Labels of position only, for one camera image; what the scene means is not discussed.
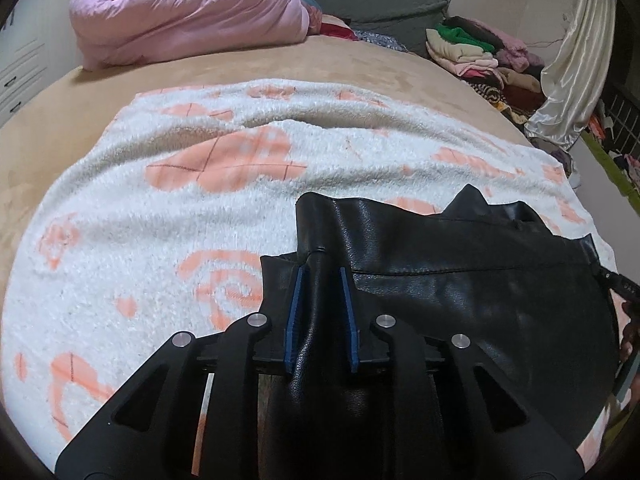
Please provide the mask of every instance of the red cloth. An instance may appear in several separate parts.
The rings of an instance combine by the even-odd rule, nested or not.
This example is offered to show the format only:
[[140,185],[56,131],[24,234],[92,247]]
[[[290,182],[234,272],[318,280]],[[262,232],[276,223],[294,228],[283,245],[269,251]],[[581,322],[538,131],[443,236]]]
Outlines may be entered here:
[[358,37],[350,28],[340,27],[333,23],[323,23],[320,27],[322,36],[331,36],[332,38],[343,38],[344,40],[358,41]]
[[508,105],[525,112],[535,112],[546,101],[544,94],[538,94],[514,85],[505,85],[502,92]]

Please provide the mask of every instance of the blue strip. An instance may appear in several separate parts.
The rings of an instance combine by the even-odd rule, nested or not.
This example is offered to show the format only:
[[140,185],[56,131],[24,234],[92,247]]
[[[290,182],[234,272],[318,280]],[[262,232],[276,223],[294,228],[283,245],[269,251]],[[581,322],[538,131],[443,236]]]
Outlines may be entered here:
[[347,346],[349,364],[351,365],[351,373],[358,371],[360,358],[358,357],[358,328],[356,327],[356,319],[353,315],[353,303],[351,302],[351,293],[349,291],[349,283],[347,282],[347,272],[344,267],[340,267],[340,276],[342,277],[342,291],[344,293],[344,304],[347,310],[347,323],[349,332],[347,334]]
[[284,335],[284,366],[287,373],[293,372],[293,352],[294,348],[294,336],[298,330],[297,327],[297,314],[298,306],[300,303],[300,289],[302,288],[302,275],[304,273],[304,267],[298,267],[298,275],[296,277],[296,286],[293,289],[293,298],[291,299],[291,308],[289,309],[289,319],[287,320],[287,329]]

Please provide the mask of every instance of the white drawer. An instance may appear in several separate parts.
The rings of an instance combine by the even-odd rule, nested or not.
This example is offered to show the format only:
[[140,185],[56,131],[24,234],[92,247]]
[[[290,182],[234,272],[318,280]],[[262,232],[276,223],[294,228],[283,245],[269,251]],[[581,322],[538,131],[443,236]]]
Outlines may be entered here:
[[0,127],[44,88],[43,75],[44,69],[32,75],[31,78],[2,99],[0,102]]
[[44,46],[39,45],[2,70],[0,72],[0,103],[33,75],[40,72],[46,66],[44,61]]

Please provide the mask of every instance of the bed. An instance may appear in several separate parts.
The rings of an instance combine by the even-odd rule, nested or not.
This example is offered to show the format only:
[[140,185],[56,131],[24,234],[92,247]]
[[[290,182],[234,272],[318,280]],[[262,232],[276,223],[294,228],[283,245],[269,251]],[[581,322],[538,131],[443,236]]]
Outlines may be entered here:
[[[112,68],[96,73],[78,68],[41,92],[0,129],[0,294],[4,297],[22,235],[49,187],[94,147],[119,110],[137,94],[187,86],[215,88],[263,78],[365,89],[472,125],[474,131],[495,136],[500,149],[504,146],[502,142],[529,146],[522,134],[471,87],[435,64],[414,54],[393,52],[365,42],[317,36],[294,46],[226,52],[136,68]],[[492,138],[484,140],[493,144]],[[594,231],[592,224],[581,228]],[[126,312],[130,305],[125,302],[120,307]],[[33,370],[46,373],[49,366],[49,363],[34,366],[23,354],[16,354],[15,358],[11,355],[10,359],[5,355],[3,359],[3,374],[12,375],[12,384],[24,383]],[[15,406],[16,397],[12,397]],[[51,413],[40,415],[51,417]],[[85,415],[80,413],[78,417],[81,420]],[[598,431],[602,432],[604,419],[598,424]],[[41,438],[38,426],[37,417],[31,424],[21,425],[20,431],[28,444],[33,445]],[[623,437],[627,443],[632,438]],[[64,440],[60,440],[57,448],[63,444]],[[589,460],[594,460],[593,455],[598,453],[596,441],[593,446],[594,449],[582,450],[591,455]],[[47,466],[55,461],[55,449],[54,446],[38,453]],[[607,460],[615,461],[615,452],[614,449],[605,454],[592,474],[607,464],[611,466]]]

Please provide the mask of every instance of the silver screw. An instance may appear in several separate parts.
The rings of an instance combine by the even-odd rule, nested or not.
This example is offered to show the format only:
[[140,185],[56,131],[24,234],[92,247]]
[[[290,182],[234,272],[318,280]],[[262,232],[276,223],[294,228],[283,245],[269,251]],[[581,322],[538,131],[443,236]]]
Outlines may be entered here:
[[256,312],[255,314],[251,314],[246,322],[251,326],[262,326],[267,322],[267,317],[260,312]]
[[376,318],[376,325],[381,326],[382,328],[391,328],[395,324],[396,318],[389,314],[380,314]]
[[471,339],[464,334],[456,334],[451,338],[451,344],[457,348],[468,348],[471,344]]
[[178,332],[171,338],[171,342],[174,344],[174,346],[183,348],[191,342],[191,334],[189,334],[188,332]]

